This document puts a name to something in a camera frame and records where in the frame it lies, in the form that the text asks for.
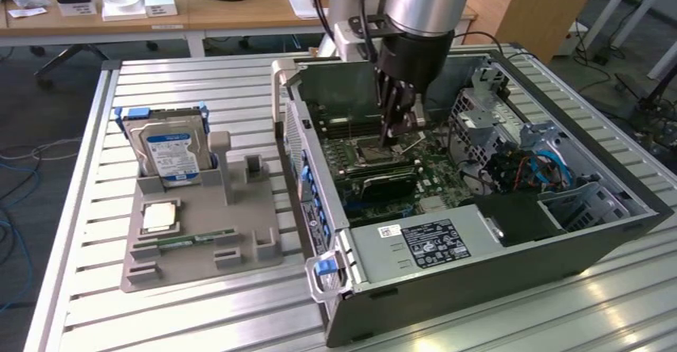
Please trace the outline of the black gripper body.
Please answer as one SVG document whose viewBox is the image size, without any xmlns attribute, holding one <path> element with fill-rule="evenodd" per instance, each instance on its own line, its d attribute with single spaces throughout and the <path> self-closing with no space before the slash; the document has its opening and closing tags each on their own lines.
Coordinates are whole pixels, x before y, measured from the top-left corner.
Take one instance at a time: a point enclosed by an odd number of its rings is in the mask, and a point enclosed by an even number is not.
<svg viewBox="0 0 677 352">
<path fill-rule="evenodd" d="M 388 36 L 383 40 L 379 69 L 397 81 L 427 90 L 445 66 L 455 32 L 425 37 L 409 33 Z"/>
</svg>

